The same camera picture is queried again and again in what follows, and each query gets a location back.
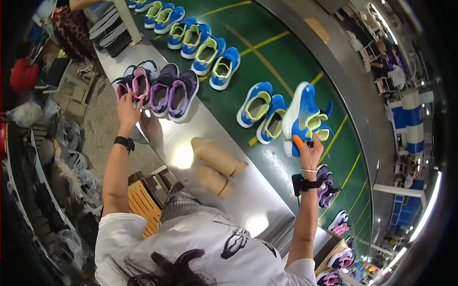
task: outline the black hair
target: black hair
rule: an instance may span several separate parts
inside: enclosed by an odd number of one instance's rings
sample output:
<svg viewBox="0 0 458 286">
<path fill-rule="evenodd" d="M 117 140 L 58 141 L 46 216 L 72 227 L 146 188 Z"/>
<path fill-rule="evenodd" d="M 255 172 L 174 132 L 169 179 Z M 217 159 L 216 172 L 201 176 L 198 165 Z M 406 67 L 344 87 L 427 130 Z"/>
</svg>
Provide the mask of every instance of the black hair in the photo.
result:
<svg viewBox="0 0 458 286">
<path fill-rule="evenodd" d="M 193 272 L 189 267 L 191 261 L 201 258 L 204 254 L 203 249 L 188 250 L 172 263 L 163 255 L 153 252 L 153 263 L 150 268 L 140 266 L 128 256 L 123 259 L 123 268 L 112 256 L 109 257 L 116 270 L 127 280 L 127 286 L 215 286 L 216 280 L 213 277 Z"/>
</svg>

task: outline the worker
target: worker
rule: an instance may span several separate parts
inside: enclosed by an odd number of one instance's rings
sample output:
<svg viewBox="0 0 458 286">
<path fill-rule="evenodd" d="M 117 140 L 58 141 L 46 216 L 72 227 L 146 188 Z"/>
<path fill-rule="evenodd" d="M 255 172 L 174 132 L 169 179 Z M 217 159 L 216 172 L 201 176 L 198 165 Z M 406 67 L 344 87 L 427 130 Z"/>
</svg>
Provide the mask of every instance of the worker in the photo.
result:
<svg viewBox="0 0 458 286">
<path fill-rule="evenodd" d="M 127 197 L 128 149 L 132 149 L 128 138 L 142 108 L 141 101 L 132 107 L 132 97 L 127 93 L 119 101 L 119 137 L 104 174 L 104 208 L 95 246 L 95 277 L 100 285 L 316 286 L 316 189 L 302 193 L 286 268 L 271 244 L 252 238 L 220 210 L 200 204 L 181 184 L 170 191 L 158 233 L 142 238 L 147 221 L 130 213 Z M 323 145 L 315 133 L 312 139 L 313 147 L 307 148 L 294 136 L 304 179 L 315 182 Z"/>
</svg>

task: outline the stack of insoles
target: stack of insoles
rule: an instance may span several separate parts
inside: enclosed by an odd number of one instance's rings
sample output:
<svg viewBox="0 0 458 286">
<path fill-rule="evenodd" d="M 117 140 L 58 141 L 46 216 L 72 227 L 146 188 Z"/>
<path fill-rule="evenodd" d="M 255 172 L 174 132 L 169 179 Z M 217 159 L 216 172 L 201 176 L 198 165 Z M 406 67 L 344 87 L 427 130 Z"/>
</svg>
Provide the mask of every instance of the stack of insoles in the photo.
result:
<svg viewBox="0 0 458 286">
<path fill-rule="evenodd" d="M 89 39 L 98 50 L 106 49 L 112 58 L 118 56 L 132 41 L 116 9 L 110 10 L 89 30 Z"/>
</svg>

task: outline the cardboard tube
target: cardboard tube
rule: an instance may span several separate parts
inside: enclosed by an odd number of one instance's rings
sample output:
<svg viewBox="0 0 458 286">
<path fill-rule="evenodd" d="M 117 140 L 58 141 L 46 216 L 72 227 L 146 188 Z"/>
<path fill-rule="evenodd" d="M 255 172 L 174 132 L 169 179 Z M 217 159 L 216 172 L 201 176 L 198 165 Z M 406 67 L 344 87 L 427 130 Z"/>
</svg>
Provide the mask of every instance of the cardboard tube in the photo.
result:
<svg viewBox="0 0 458 286">
<path fill-rule="evenodd" d="M 199 159 L 226 176 L 234 178 L 248 166 L 247 162 L 239 160 L 210 139 L 194 137 L 191 145 Z"/>
</svg>

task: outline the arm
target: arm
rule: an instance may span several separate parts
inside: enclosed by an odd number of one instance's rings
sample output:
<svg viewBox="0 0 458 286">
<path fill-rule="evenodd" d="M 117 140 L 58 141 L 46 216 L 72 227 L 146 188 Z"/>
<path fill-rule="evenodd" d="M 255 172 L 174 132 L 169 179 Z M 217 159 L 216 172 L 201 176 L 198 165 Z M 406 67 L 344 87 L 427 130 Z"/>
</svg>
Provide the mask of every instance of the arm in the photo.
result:
<svg viewBox="0 0 458 286">
<path fill-rule="evenodd" d="M 79 11 L 102 1 L 103 0 L 70 0 L 69 6 L 72 11 Z"/>
<path fill-rule="evenodd" d="M 118 136 L 129 138 L 132 128 L 140 119 L 141 103 L 137 108 L 132 107 L 133 93 L 125 94 L 118 103 L 118 117 L 120 128 Z M 129 213 L 129 199 L 127 198 L 127 184 L 129 170 L 127 158 L 129 152 L 124 145 L 113 144 L 105 168 L 102 195 L 104 200 L 104 212 L 102 216 L 116 212 Z"/>
<path fill-rule="evenodd" d="M 293 140 L 300 151 L 300 162 L 307 170 L 316 170 L 320 156 L 323 153 L 323 145 L 316 133 L 312 135 L 313 148 L 307 148 L 299 136 L 294 135 Z M 316 173 L 304 171 L 304 179 L 316 181 Z M 289 248 L 286 267 L 296 260 L 303 258 L 313 259 L 313 240 L 318 226 L 318 197 L 316 189 L 309 189 L 302 193 L 300 208 L 294 223 L 293 241 Z"/>
</svg>

